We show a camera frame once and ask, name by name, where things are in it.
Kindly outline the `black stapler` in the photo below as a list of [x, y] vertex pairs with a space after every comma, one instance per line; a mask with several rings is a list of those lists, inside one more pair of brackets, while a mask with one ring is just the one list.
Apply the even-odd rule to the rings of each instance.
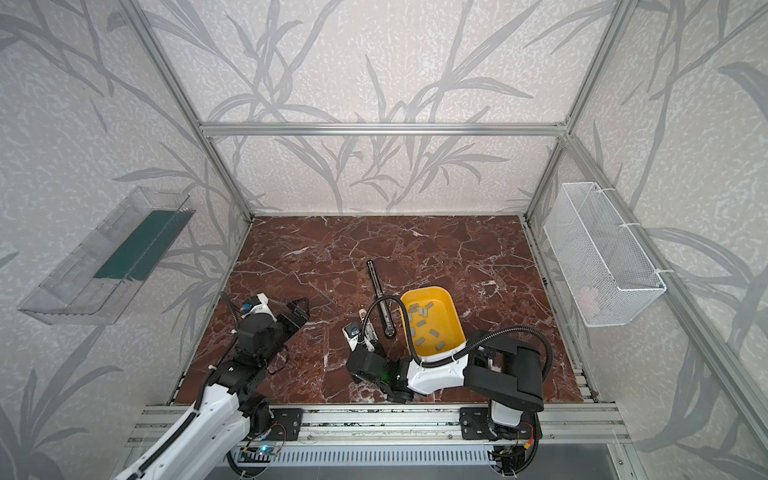
[[[369, 259], [366, 262], [366, 266], [368, 269], [369, 277], [372, 281], [375, 298], [380, 299], [384, 297], [384, 292], [383, 292], [378, 274], [376, 272], [374, 261]], [[387, 304], [384, 301], [382, 301], [377, 304], [377, 307], [379, 310], [379, 316], [380, 316], [380, 320], [384, 330], [384, 336], [387, 339], [394, 339], [396, 337], [397, 332], [396, 332], [394, 320], [391, 316], [391, 313], [390, 313], [390, 310], [388, 309]]]

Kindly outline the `pink mini stapler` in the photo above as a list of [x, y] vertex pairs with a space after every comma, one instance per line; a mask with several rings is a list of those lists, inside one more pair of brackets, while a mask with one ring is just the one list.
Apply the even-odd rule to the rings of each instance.
[[368, 323], [364, 328], [362, 342], [369, 352], [375, 352], [379, 346], [378, 337], [372, 323]]

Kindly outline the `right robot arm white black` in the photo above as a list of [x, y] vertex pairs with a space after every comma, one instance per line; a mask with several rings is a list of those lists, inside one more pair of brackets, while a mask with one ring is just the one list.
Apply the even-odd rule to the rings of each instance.
[[[396, 360], [387, 357], [370, 321], [372, 312], [383, 314], [385, 337], [395, 337], [392, 308], [400, 311], [406, 340], [406, 355]], [[516, 440], [526, 449], [540, 440], [543, 384], [553, 362], [552, 346], [541, 331], [514, 326], [466, 334], [441, 287], [380, 294], [359, 314], [343, 329], [351, 349], [346, 368], [354, 382], [378, 387], [395, 403], [467, 388], [489, 403], [477, 411], [461, 409], [463, 439]]]

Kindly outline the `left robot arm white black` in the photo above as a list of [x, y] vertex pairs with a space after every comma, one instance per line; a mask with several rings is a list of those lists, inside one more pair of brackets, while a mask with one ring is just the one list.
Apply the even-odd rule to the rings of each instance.
[[204, 479], [242, 440], [268, 433], [269, 401], [259, 394], [269, 367], [310, 318], [309, 300], [286, 304], [274, 314], [259, 293], [236, 309], [221, 295], [234, 320], [234, 338], [209, 367], [193, 404], [118, 479]]

